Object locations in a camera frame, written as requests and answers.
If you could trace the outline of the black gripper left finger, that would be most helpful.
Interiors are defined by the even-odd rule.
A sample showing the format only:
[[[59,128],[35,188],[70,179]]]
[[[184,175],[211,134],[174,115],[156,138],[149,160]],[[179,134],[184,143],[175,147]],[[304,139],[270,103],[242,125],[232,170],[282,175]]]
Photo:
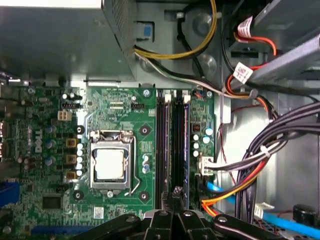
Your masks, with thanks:
[[[132,213],[120,215],[110,221],[72,237],[73,240],[170,240],[172,238],[172,195],[161,194],[161,208],[146,213],[143,219]]]

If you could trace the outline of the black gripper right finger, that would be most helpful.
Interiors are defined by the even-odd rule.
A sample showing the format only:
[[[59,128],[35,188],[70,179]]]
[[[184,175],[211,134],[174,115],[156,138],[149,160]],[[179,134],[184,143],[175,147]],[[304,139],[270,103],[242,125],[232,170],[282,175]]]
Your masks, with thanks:
[[[173,233],[182,240],[283,240],[284,237],[266,231],[227,214],[218,214],[207,221],[201,212],[185,208],[188,194],[182,186],[173,188]]]

